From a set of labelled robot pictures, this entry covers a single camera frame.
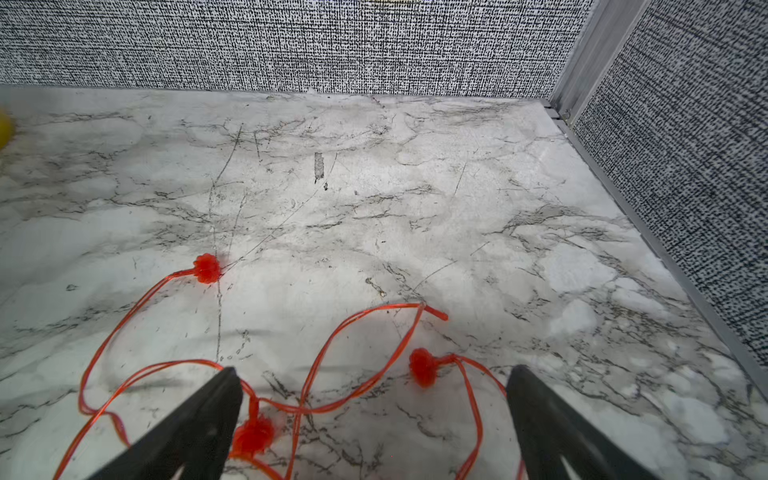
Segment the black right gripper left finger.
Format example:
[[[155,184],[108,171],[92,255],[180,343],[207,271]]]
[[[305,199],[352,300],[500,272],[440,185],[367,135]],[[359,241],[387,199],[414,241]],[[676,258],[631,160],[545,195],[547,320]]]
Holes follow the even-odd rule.
[[[218,479],[232,444],[243,391],[226,367],[93,479]]]

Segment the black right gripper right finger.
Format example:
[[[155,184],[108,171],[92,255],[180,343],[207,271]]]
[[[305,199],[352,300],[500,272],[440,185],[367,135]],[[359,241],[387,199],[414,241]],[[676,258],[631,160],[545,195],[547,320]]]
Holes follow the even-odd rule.
[[[506,385],[522,462],[530,479],[653,479],[655,475],[595,428],[528,367]]]

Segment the yellow bamboo steamer basket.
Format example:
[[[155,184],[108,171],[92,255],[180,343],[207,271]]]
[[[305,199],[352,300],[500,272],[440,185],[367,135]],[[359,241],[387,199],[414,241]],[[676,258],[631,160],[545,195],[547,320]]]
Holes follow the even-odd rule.
[[[11,116],[0,110],[0,149],[5,148],[15,134],[15,123]]]

